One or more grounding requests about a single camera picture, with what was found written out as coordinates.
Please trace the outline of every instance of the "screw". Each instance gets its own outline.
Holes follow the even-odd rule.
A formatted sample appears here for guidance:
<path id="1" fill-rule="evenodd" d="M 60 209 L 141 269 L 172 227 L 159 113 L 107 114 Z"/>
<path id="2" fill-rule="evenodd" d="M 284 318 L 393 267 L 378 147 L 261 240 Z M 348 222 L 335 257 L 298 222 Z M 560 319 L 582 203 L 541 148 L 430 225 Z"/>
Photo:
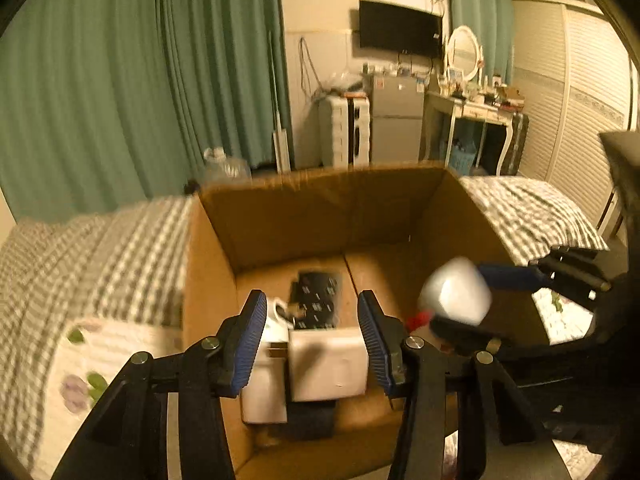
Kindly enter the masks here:
<path id="1" fill-rule="evenodd" d="M 205 350 L 215 350 L 220 346 L 220 341 L 218 340 L 217 337 L 212 335 L 204 338 L 202 340 L 201 345 Z"/>
<path id="2" fill-rule="evenodd" d="M 424 339 L 418 337 L 417 335 L 411 335 L 407 339 L 404 340 L 404 344 L 409 348 L 413 348 L 414 350 L 419 350 L 424 346 Z"/>
<path id="3" fill-rule="evenodd" d="M 498 339 L 497 337 L 494 337 L 491 339 L 491 341 L 489 341 L 486 344 L 486 347 L 484 348 L 487 352 L 489 352 L 489 354 L 495 355 L 497 353 L 497 351 L 500 349 L 500 345 L 502 344 L 502 341 L 500 339 Z"/>
<path id="4" fill-rule="evenodd" d="M 141 365 L 142 363 L 146 363 L 149 359 L 149 354 L 146 352 L 136 352 L 131 356 L 131 362 L 135 365 Z"/>
<path id="5" fill-rule="evenodd" d="M 478 362 L 482 363 L 483 365 L 490 365 L 494 362 L 494 356 L 489 354 L 489 352 L 485 352 L 484 350 L 476 354 L 476 359 L 478 359 Z"/>

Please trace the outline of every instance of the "louvered door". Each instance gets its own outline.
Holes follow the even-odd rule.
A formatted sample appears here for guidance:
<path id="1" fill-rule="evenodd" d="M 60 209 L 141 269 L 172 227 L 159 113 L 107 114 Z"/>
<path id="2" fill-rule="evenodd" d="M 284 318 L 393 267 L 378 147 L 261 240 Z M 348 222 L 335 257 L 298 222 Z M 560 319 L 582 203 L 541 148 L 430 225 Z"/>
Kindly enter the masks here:
<path id="1" fill-rule="evenodd" d="M 596 225 L 612 189 L 598 133 L 628 127 L 629 58 L 605 20 L 567 9 L 566 26 L 570 92 L 557 158 L 547 179 Z"/>
<path id="2" fill-rule="evenodd" d="M 562 9 L 515 0 L 513 85 L 525 97 L 529 131 L 519 171 L 545 180 L 558 134 L 565 77 Z"/>

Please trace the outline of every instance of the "drawer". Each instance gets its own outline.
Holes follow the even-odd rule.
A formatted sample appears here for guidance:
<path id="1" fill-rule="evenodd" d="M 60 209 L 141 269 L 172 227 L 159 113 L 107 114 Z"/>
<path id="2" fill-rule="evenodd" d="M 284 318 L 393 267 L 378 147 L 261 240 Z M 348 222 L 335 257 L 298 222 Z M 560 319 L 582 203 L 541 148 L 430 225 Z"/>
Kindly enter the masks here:
<path id="1" fill-rule="evenodd" d="M 511 112 L 498 112 L 498 120 L 503 124 L 510 123 L 513 121 L 513 114 Z"/>
<path id="2" fill-rule="evenodd" d="M 486 108 L 475 107 L 473 105 L 465 105 L 462 108 L 462 117 L 469 119 L 486 120 Z"/>
<path id="3" fill-rule="evenodd" d="M 500 120 L 500 114 L 498 113 L 498 110 L 488 110 L 486 113 L 486 120 L 493 123 L 502 122 Z"/>

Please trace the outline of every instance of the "television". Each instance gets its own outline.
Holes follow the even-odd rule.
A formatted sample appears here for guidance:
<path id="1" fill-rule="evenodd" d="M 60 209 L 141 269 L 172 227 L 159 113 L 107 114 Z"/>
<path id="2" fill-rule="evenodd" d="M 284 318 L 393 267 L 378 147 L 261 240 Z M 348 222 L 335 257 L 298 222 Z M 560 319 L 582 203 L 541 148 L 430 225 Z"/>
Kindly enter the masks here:
<path id="1" fill-rule="evenodd" d="M 360 46 L 442 57 L 442 17 L 409 7 L 360 0 Z"/>

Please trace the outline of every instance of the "cardboard flap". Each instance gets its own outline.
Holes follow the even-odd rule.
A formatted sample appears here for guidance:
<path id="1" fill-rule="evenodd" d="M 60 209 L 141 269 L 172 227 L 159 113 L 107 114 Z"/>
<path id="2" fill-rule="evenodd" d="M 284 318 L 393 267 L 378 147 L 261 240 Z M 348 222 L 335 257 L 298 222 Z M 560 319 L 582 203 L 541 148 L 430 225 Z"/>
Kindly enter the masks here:
<path id="1" fill-rule="evenodd" d="M 415 235 L 429 251 L 431 271 L 453 256 L 466 256 L 473 262 L 513 263 L 489 221 L 450 173 L 444 174 L 426 205 Z"/>
<path id="2" fill-rule="evenodd" d="M 189 261 L 184 284 L 182 344 L 185 348 L 218 332 L 222 322 L 238 314 L 236 282 L 231 266 L 199 200 L 191 210 Z M 220 399 L 226 439 L 235 469 L 254 451 L 250 430 L 242 423 L 238 399 Z"/>
<path id="3" fill-rule="evenodd" d="M 387 316 L 405 321 L 415 316 L 422 284 L 430 275 L 424 249 L 406 241 L 346 254 L 356 292 L 373 290 Z"/>
<path id="4" fill-rule="evenodd" d="M 235 272 L 407 240 L 446 174 L 437 164 L 303 171 L 201 200 Z"/>
<path id="5" fill-rule="evenodd" d="M 258 453 L 238 480 L 344 480 L 391 463 L 399 424 L 343 433 L 324 440 L 274 446 Z"/>

